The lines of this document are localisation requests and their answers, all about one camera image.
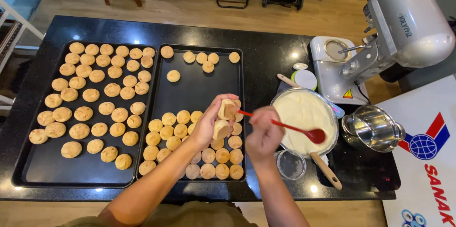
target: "red spoon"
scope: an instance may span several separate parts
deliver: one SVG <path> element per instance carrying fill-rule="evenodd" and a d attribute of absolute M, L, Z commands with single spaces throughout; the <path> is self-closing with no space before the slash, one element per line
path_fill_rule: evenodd
<path fill-rule="evenodd" d="M 247 113 L 247 112 L 242 111 L 242 110 L 239 110 L 238 113 L 244 114 L 244 115 L 246 115 L 248 117 L 253 116 L 253 114 Z M 271 123 L 273 123 L 274 125 L 278 125 L 278 126 L 281 126 L 281 127 L 285 127 L 285 128 L 294 130 L 294 131 L 301 132 L 301 133 L 305 134 L 309 138 L 309 140 L 311 142 L 315 143 L 315 144 L 323 143 L 325 141 L 325 139 L 326 139 L 326 133 L 325 133 L 325 131 L 323 131 L 321 129 L 314 129 L 314 130 L 310 130 L 310 131 L 305 131 L 305 130 L 296 128 L 294 126 L 286 125 L 286 124 L 284 124 L 282 122 L 279 122 L 279 121 L 276 121 L 274 119 L 271 119 Z"/>

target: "yellow warning label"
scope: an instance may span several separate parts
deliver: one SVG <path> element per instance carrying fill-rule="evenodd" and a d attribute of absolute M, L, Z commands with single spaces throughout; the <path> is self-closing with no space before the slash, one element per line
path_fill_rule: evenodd
<path fill-rule="evenodd" d="M 349 89 L 349 90 L 343 95 L 343 98 L 346 98 L 346 99 L 353 99 L 353 96 L 352 96 L 351 94 L 352 94 L 351 89 Z"/>

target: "granite countertop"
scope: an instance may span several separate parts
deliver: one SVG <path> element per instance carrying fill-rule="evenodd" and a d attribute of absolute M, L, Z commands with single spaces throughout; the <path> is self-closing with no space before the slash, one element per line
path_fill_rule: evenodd
<path fill-rule="evenodd" d="M 28 126 L 40 102 L 45 85 L 51 82 L 48 70 L 54 68 L 64 45 L 71 40 L 86 40 L 103 43 L 138 43 L 189 44 L 208 47 L 237 48 L 243 51 L 244 64 L 244 107 L 247 112 L 269 105 L 276 94 L 279 80 L 278 73 L 290 76 L 292 65 L 304 62 L 313 71 L 309 63 L 307 46 L 311 36 L 261 33 L 215 28 L 198 28 L 168 24 L 128 22 L 108 19 L 77 18 L 55 16 L 38 50 L 37 56 L 16 97 L 10 115 L 0 134 L 0 199 L 24 201 L 110 201 L 122 189 L 69 189 L 69 188 L 19 188 L 11 184 L 11 175 L 17 155 L 27 136 Z M 246 133 L 251 126 L 246 125 Z M 339 154 L 350 152 L 351 148 L 338 141 Z M 330 162 L 337 160 L 328 154 Z M 362 161 L 352 160 L 349 166 L 360 169 L 356 164 Z M 164 199 L 165 203 L 185 201 L 260 201 L 258 180 L 247 156 L 247 177 L 243 182 L 194 182 L 177 183 Z M 298 181 L 285 181 L 290 193 L 297 201 L 307 200 L 386 200 L 395 199 L 394 191 L 377 190 L 371 187 L 368 174 L 362 171 L 355 176 L 350 171 L 339 171 L 342 184 L 355 181 L 364 183 L 366 189 L 337 190 L 330 187 L 316 165 L 307 161 L 304 178 Z"/>

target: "black baking tray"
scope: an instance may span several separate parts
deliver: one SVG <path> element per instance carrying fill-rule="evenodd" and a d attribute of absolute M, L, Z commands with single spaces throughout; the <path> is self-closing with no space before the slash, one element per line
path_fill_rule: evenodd
<path fill-rule="evenodd" d="M 214 98 L 219 94 L 232 93 L 239 96 L 241 101 L 241 108 L 244 105 L 244 82 L 243 82 L 243 54 L 240 49 L 229 49 L 229 48 L 214 48 L 214 47 L 201 47 L 191 45 L 178 45 L 178 44 L 162 44 L 163 46 L 170 46 L 174 49 L 174 56 L 170 59 L 163 58 L 158 52 L 157 60 L 155 64 L 159 69 L 155 71 L 153 77 L 152 93 L 154 96 L 151 98 L 147 123 L 152 119 L 161 119 L 163 114 L 172 112 L 175 115 L 181 110 L 188 110 L 192 113 L 195 110 L 204 112 Z M 217 53 L 219 55 L 219 62 L 215 64 L 214 71 L 211 73 L 203 72 L 202 65 L 194 61 L 193 63 L 187 63 L 183 59 L 183 54 L 186 51 L 191 51 L 195 56 L 199 52 L 204 52 L 207 55 L 210 53 Z M 228 56 L 232 52 L 237 52 L 241 56 L 241 59 L 237 63 L 231 63 Z M 166 75 L 171 70 L 177 70 L 180 72 L 180 79 L 177 82 L 169 82 Z M 245 120 L 239 122 L 242 125 L 242 133 L 239 135 L 243 141 L 242 154 L 244 159 L 240 164 L 244 170 L 244 175 L 239 180 L 228 177 L 224 180 L 220 180 L 217 177 L 206 180 L 201 175 L 190 180 L 186 176 L 178 180 L 178 182 L 241 182 L 246 178 L 246 153 L 245 153 Z M 142 157 L 144 148 L 147 146 L 145 142 L 145 136 L 140 141 L 140 157 L 137 161 L 136 178 L 139 179 L 142 175 L 139 173 L 139 165 L 144 161 Z M 166 141 L 161 141 L 158 144 L 158 148 L 166 148 Z M 228 146 L 228 138 L 225 138 L 225 145 L 228 151 L 232 148 Z M 204 162 L 200 160 L 198 166 L 202 166 Z M 217 160 L 212 163 L 214 166 L 218 165 Z M 226 162 L 226 165 L 230 167 L 232 163 Z"/>
<path fill-rule="evenodd" d="M 66 80 L 70 80 L 72 77 L 76 76 L 73 74 L 71 76 L 63 76 L 59 72 L 60 66 L 65 63 L 65 56 L 69 53 L 69 46 L 73 42 L 79 42 L 87 46 L 88 44 L 96 44 L 99 47 L 104 43 L 97 43 L 97 42 L 89 42 L 89 41 L 70 41 L 68 42 L 62 49 L 62 53 L 59 55 L 57 60 L 56 66 L 54 70 L 43 70 L 43 71 L 51 71 L 51 78 L 47 80 L 48 83 L 45 90 L 43 90 L 43 94 L 41 96 L 40 104 L 35 112 L 34 118 L 30 124 L 28 133 L 31 130 L 36 128 L 44 128 L 39 125 L 37 122 L 37 115 L 45 110 L 54 109 L 48 108 L 44 104 L 44 99 L 47 95 L 51 93 L 60 93 L 58 91 L 53 90 L 51 83 L 56 78 L 64 78 Z M 129 49 L 139 48 L 144 49 L 146 47 L 152 47 L 156 51 L 157 50 L 154 46 L 151 45 L 139 45 L 139 44 L 125 44 L 125 43 L 110 43 L 114 50 L 120 46 L 125 45 Z M 132 115 L 130 112 L 130 105 L 133 102 L 144 102 L 146 104 L 146 110 L 143 114 L 140 115 L 143 123 L 139 128 L 130 128 L 124 122 L 126 126 L 126 131 L 135 131 L 140 136 L 140 141 L 144 139 L 145 136 L 145 129 L 147 128 L 147 114 L 149 112 L 149 101 L 152 97 L 152 85 L 153 78 L 155 76 L 154 72 L 157 69 L 157 65 L 154 64 L 151 68 L 145 69 L 144 67 L 140 66 L 139 70 L 134 72 L 129 72 L 126 68 L 127 62 L 131 60 L 129 56 L 125 57 L 126 63 L 122 67 L 122 76 L 116 79 L 112 79 L 108 76 L 108 68 L 111 64 L 107 67 L 100 67 L 96 63 L 92 64 L 91 67 L 93 70 L 103 70 L 105 72 L 105 79 L 100 83 L 93 83 L 86 78 L 86 85 L 78 90 L 78 97 L 75 101 L 72 102 L 65 102 L 60 105 L 60 107 L 67 107 L 70 108 L 74 114 L 74 111 L 81 106 L 88 106 L 92 108 L 94 111 L 94 115 L 88 121 L 84 121 L 82 123 L 87 124 L 90 128 L 95 123 L 103 122 L 108 125 L 109 127 L 114 124 L 114 121 L 111 119 L 111 115 L 102 115 L 98 111 L 98 106 L 103 102 L 112 102 L 114 103 L 116 108 L 125 108 L 128 110 L 128 116 Z M 123 78 L 127 75 L 134 75 L 138 76 L 138 73 L 142 70 L 148 70 L 151 72 L 152 80 L 149 82 L 150 89 L 149 92 L 145 95 L 138 95 L 136 94 L 130 100 L 124 100 L 120 97 L 120 95 L 116 97 L 108 97 L 104 93 L 104 87 L 109 83 L 117 83 L 121 87 L 124 87 L 122 81 Z M 82 93 L 84 90 L 88 88 L 95 88 L 100 92 L 100 98 L 95 102 L 86 102 L 82 98 Z M 49 138 L 43 144 L 35 145 L 32 144 L 29 139 L 28 135 L 26 136 L 26 140 L 22 145 L 22 149 L 20 151 L 18 160 L 14 167 L 14 172 L 11 178 L 11 182 L 14 186 L 21 186 L 21 187 L 62 187 L 62 188 L 125 188 L 134 181 L 134 173 L 136 172 L 136 166 L 138 157 L 140 155 L 140 142 L 138 142 L 134 146 L 126 146 L 122 142 L 122 136 L 120 137 L 113 137 L 110 135 L 109 130 L 108 132 L 102 137 L 95 137 L 91 133 L 84 138 L 83 140 L 79 140 L 83 146 L 83 150 L 81 154 L 73 159 L 66 159 L 64 158 L 61 153 L 60 149 L 62 148 L 63 144 L 69 141 L 73 141 L 74 139 L 70 137 L 68 134 L 69 129 L 71 126 L 81 123 L 80 121 L 74 118 L 74 115 L 68 121 L 64 122 L 66 126 L 66 132 L 63 136 L 59 138 Z M 90 154 L 87 152 L 87 143 L 92 139 L 99 138 L 101 139 L 105 146 L 114 146 L 117 148 L 120 154 L 128 154 L 132 158 L 131 166 L 126 170 L 118 170 L 115 166 L 114 161 L 105 163 L 100 159 L 100 153 L 97 154 Z"/>

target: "stand mixer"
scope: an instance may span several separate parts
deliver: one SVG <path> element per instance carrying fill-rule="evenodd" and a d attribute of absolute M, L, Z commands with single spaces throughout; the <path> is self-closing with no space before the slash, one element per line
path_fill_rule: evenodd
<path fill-rule="evenodd" d="M 377 30 L 368 44 L 321 36 L 311 41 L 318 91 L 330 102 L 367 104 L 367 79 L 395 62 L 414 68 L 437 64 L 454 49 L 455 35 L 435 0 L 369 0 L 363 11 L 364 32 Z"/>

